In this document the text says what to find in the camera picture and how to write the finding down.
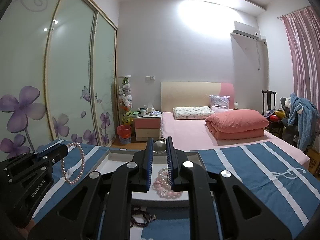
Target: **white tray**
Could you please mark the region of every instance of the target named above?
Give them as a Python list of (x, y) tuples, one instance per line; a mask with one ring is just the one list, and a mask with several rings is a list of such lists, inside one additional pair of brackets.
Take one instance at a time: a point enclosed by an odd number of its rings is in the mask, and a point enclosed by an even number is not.
[[(101, 174), (113, 172), (122, 164), (132, 161), (132, 157), (135, 152), (136, 150), (109, 149), (106, 152), (106, 156), (95, 170), (99, 171)], [(186, 152), (186, 154), (188, 160), (203, 166), (198, 152)], [(152, 184), (158, 176), (159, 170), (164, 167), (167, 167), (166, 153), (157, 154), (156, 152), (154, 152), (150, 190), (147, 193), (132, 192), (132, 204), (156, 207), (189, 206), (187, 191), (184, 191), (180, 198), (166, 199), (160, 198), (156, 191), (152, 189)]]

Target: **frosted glass door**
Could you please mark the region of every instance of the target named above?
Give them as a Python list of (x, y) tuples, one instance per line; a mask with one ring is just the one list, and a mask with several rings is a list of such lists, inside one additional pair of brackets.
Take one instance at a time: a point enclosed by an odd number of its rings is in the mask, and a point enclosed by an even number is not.
[(83, 0), (62, 0), (48, 58), (49, 107), (57, 138), (97, 145), (89, 92), (94, 11)]
[(93, 85), (98, 96), (95, 108), (102, 146), (107, 145), (116, 134), (115, 35), (115, 29), (99, 15), (93, 54)]
[(13, 0), (0, 20), (0, 161), (51, 140), (44, 52), (59, 0)]

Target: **blue bathrobe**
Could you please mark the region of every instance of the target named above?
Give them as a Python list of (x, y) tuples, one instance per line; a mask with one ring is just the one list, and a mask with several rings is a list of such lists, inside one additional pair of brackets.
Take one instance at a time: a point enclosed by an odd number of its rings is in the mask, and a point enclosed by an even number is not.
[(299, 140), (298, 149), (305, 151), (308, 145), (313, 144), (316, 136), (316, 119), (320, 118), (316, 106), (305, 98), (298, 98), (295, 93), (290, 95), (291, 109), (289, 114), (288, 125), (294, 125), (296, 115), (298, 115)]

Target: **air conditioner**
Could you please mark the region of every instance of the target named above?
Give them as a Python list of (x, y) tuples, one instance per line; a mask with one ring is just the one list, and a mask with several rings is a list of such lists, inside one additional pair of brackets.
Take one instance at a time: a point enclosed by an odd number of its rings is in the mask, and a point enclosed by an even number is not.
[(235, 29), (231, 34), (246, 36), (256, 41), (261, 39), (260, 31), (258, 30), (258, 28), (255, 28), (240, 22), (236, 22), (236, 21), (234, 21), (234, 23), (235, 23)]

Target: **pink and cream headboard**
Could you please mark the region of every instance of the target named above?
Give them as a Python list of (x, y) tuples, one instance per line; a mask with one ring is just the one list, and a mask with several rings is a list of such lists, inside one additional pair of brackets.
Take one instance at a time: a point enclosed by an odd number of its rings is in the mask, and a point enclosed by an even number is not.
[(175, 107), (209, 106), (209, 95), (230, 96), (229, 108), (234, 107), (233, 84), (209, 82), (161, 82), (161, 111)]

